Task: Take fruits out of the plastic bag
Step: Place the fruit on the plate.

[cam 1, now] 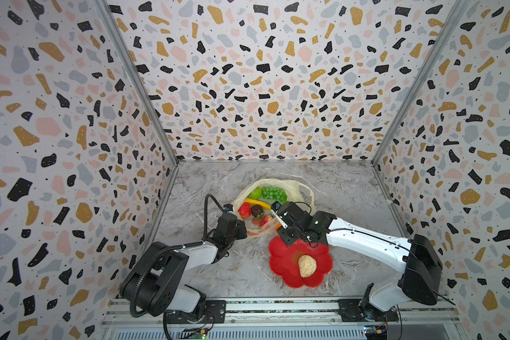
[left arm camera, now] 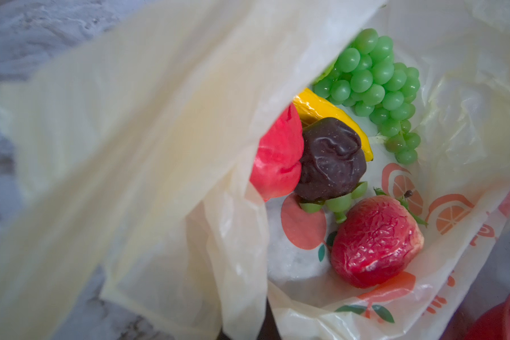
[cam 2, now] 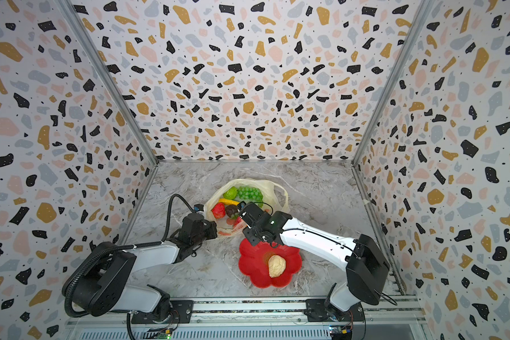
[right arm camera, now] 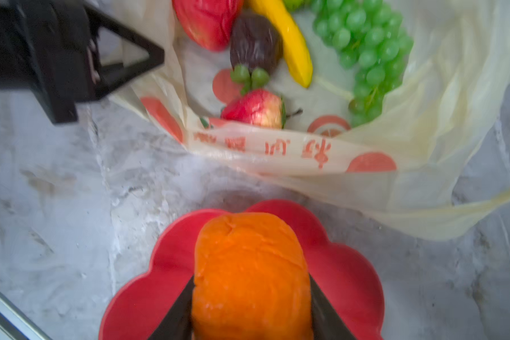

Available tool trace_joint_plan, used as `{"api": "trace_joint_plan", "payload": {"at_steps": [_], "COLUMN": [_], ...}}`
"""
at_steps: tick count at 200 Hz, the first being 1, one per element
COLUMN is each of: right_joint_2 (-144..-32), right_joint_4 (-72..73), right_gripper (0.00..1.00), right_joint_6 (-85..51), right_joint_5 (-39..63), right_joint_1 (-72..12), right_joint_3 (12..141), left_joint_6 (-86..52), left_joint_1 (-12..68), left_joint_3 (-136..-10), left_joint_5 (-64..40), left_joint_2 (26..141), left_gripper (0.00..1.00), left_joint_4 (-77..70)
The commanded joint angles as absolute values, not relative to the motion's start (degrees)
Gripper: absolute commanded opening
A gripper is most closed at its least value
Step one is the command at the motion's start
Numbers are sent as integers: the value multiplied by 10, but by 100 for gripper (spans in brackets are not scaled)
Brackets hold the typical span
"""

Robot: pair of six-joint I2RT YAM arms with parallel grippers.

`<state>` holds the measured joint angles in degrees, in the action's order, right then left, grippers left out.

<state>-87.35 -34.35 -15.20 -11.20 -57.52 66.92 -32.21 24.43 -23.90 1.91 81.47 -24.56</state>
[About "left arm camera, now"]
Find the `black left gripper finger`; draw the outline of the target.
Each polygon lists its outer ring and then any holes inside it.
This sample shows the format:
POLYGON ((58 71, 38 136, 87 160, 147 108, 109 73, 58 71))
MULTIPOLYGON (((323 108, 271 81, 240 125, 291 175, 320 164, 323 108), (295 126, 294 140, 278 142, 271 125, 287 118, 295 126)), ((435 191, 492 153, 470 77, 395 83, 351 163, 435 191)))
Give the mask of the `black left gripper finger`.
POLYGON ((266 315, 260 329, 258 340, 281 340, 276 320, 273 316, 269 301, 266 301, 266 315))

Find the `red toy fruit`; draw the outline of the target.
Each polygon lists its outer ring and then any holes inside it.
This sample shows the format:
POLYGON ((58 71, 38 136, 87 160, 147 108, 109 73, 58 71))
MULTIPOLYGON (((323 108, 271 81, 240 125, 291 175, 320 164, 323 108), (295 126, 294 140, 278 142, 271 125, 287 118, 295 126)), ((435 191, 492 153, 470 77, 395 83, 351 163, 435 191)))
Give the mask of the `red toy fruit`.
POLYGON ((296 107, 290 104, 259 142, 251 184, 264 201, 294 191, 300 180, 304 140, 296 107))

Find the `dark brown toy fruit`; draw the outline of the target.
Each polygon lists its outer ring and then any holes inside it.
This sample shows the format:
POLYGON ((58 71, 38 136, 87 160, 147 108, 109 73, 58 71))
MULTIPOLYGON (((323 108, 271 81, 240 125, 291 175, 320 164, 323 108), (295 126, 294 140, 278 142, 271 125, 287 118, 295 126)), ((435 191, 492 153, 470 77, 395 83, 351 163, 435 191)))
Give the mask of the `dark brown toy fruit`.
POLYGON ((361 138, 344 122, 323 118, 303 129, 303 140, 295 194, 303 205, 325 204, 341 224, 367 168, 361 138))

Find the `yellow plastic fruit-print bag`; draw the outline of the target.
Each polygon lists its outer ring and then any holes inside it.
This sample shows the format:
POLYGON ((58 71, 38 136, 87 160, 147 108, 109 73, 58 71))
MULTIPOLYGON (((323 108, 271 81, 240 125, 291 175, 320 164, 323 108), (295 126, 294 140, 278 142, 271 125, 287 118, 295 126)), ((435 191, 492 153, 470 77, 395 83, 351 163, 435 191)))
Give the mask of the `yellow plastic fruit-print bag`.
POLYGON ((437 339, 510 219, 510 1, 158 1, 0 85, 25 209, 0 233, 0 339, 101 296, 177 339, 437 339), (423 199, 412 288, 364 293, 286 239, 249 183, 259 139, 365 27, 419 71, 419 158, 365 180, 423 199))

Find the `yellow toy banana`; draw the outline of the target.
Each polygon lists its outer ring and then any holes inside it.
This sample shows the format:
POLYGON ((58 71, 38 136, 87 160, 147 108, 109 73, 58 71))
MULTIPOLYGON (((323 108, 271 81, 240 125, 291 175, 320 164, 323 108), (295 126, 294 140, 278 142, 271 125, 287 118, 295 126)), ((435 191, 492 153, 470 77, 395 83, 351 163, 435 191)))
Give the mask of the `yellow toy banana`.
POLYGON ((364 151, 366 161, 371 162, 374 160, 368 136, 343 110, 330 103, 327 99, 317 96, 317 94, 308 88, 305 88, 293 98, 293 104, 304 127, 316 123, 323 118, 335 118, 345 123, 360 137, 361 149, 364 151))

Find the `red flower-shaped plate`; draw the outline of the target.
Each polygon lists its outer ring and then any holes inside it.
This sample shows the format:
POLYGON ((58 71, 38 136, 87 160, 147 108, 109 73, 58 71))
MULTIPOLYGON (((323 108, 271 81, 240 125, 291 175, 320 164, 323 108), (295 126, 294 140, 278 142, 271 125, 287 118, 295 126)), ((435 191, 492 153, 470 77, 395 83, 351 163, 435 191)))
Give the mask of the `red flower-shaped plate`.
POLYGON ((467 332, 465 339, 510 339, 510 294, 507 299, 483 314, 467 332))

